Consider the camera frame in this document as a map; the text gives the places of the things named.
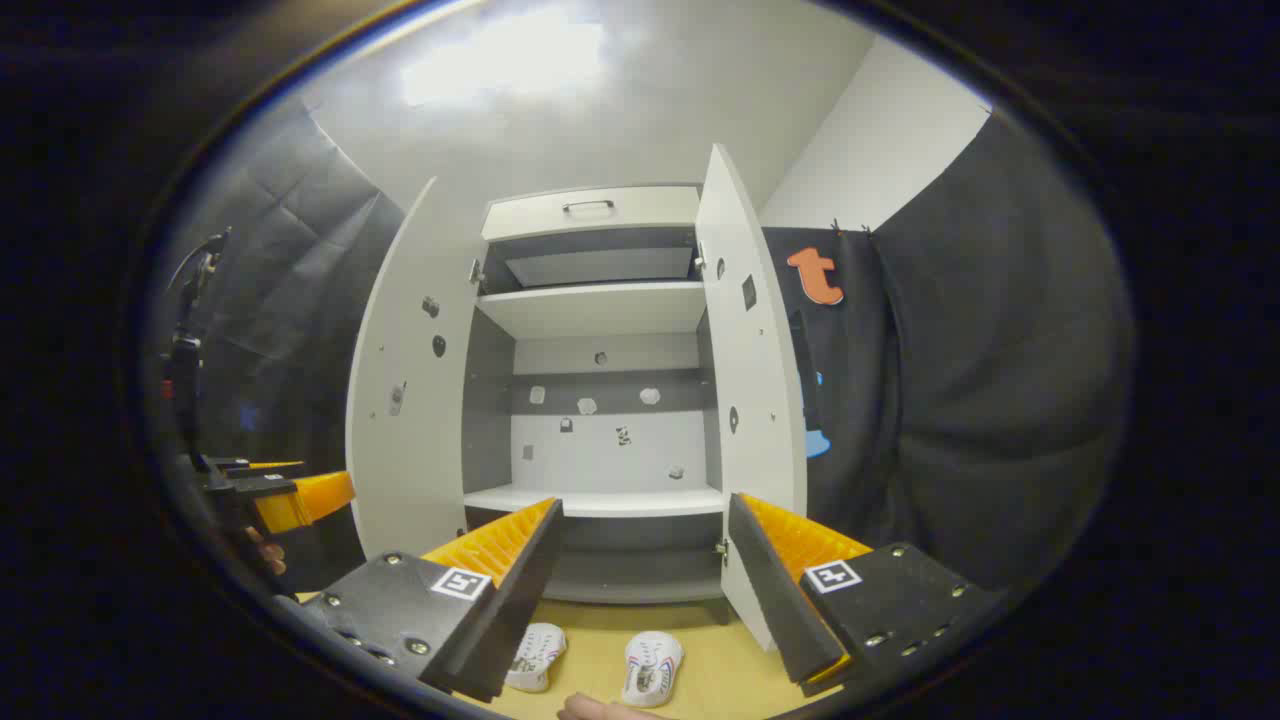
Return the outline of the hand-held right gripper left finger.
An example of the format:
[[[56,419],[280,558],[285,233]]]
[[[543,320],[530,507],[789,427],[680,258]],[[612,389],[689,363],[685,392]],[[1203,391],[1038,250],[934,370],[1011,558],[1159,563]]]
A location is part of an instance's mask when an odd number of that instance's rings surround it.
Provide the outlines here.
[[[352,661],[490,702],[500,696],[561,552],[564,509],[548,497],[428,553],[387,551],[300,606]]]

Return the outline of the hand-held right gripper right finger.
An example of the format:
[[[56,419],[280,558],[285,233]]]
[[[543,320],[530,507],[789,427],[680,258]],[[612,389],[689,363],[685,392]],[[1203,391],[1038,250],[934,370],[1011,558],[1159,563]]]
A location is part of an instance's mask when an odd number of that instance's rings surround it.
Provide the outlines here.
[[[870,548],[745,493],[728,502],[744,570],[785,671],[805,696],[878,694],[986,629],[1006,600],[899,542]]]

